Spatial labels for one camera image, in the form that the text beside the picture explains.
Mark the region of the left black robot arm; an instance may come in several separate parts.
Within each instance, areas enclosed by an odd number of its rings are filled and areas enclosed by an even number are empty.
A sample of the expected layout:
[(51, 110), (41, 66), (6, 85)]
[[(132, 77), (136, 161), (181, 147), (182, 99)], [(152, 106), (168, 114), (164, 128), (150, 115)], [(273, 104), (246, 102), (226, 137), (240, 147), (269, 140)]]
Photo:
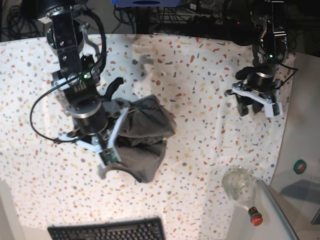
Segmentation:
[(246, 0), (245, 11), (251, 30), (240, 38), (232, 30), (232, 19), (228, 16), (232, 6), (225, 0), (222, 7), (223, 25), (228, 36), (239, 46), (251, 46), (252, 65), (244, 67), (235, 74), (237, 80), (225, 91), (225, 95), (234, 95), (240, 116), (249, 113), (249, 107), (255, 114), (264, 111), (267, 118), (283, 114), (280, 102), (280, 89), (285, 84), (276, 74), (288, 57), (287, 33), (285, 31), (285, 3), (282, 0)]

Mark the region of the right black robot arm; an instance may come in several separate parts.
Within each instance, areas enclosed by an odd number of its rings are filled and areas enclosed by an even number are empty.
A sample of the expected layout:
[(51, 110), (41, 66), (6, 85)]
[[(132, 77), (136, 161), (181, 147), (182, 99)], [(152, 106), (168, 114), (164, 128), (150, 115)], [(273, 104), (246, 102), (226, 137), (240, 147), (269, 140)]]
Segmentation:
[(104, 179), (121, 160), (115, 142), (129, 112), (112, 99), (123, 78), (110, 83), (104, 94), (97, 90), (108, 54), (104, 26), (83, 0), (24, 0), (21, 7), (28, 19), (49, 24), (46, 40), (60, 66), (52, 74), (50, 92), (74, 124), (72, 131), (52, 141), (95, 153), (98, 175)]

